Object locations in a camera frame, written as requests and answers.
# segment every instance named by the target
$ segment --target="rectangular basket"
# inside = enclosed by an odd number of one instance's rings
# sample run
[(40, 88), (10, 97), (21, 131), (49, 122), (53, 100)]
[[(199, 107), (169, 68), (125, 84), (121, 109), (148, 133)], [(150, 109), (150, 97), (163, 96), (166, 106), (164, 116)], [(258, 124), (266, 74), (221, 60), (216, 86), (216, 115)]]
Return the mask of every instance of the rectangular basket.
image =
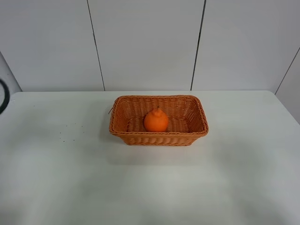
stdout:
[[(143, 121), (161, 108), (169, 118), (166, 132), (147, 132)], [(109, 131), (128, 145), (191, 145), (208, 133), (200, 100), (191, 95), (121, 96), (114, 102)]]

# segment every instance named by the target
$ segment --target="orange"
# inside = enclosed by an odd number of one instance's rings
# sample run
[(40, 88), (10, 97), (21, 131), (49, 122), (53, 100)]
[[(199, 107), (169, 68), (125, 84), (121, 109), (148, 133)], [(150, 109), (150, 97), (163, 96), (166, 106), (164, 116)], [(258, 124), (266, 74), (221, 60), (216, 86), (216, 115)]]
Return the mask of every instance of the orange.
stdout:
[(159, 107), (149, 112), (144, 120), (144, 126), (148, 132), (165, 132), (168, 123), (168, 116)]

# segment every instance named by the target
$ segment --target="woven basket bottom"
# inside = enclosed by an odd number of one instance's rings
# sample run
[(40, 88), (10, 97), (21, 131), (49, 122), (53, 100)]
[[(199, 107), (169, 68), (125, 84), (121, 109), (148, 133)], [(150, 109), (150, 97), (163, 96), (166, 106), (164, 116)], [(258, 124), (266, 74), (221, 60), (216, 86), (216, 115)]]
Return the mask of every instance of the woven basket bottom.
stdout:
[[(127, 132), (146, 132), (144, 127), (144, 117), (133, 118), (128, 121)], [(169, 124), (166, 132), (190, 133), (188, 122), (184, 119), (169, 118)]]

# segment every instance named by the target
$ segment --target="orange wicker basket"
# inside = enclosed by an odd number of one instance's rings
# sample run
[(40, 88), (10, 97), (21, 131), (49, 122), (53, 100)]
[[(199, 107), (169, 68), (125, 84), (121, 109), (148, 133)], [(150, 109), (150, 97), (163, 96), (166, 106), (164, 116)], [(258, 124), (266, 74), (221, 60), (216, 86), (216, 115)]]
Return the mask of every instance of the orange wicker basket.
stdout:
[[(147, 132), (144, 117), (157, 106), (168, 115), (168, 128)], [(208, 125), (195, 96), (121, 96), (114, 102), (109, 131), (128, 145), (187, 146), (207, 135)]]

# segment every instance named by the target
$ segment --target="wicker basket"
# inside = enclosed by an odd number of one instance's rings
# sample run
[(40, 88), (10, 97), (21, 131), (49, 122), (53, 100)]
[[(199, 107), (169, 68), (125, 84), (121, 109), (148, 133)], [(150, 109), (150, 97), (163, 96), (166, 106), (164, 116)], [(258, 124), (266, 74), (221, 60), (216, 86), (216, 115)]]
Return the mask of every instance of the wicker basket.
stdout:
[[(168, 115), (168, 128), (147, 132), (144, 118), (157, 106)], [(109, 131), (128, 145), (187, 146), (207, 135), (208, 125), (195, 96), (121, 96), (114, 102)]]

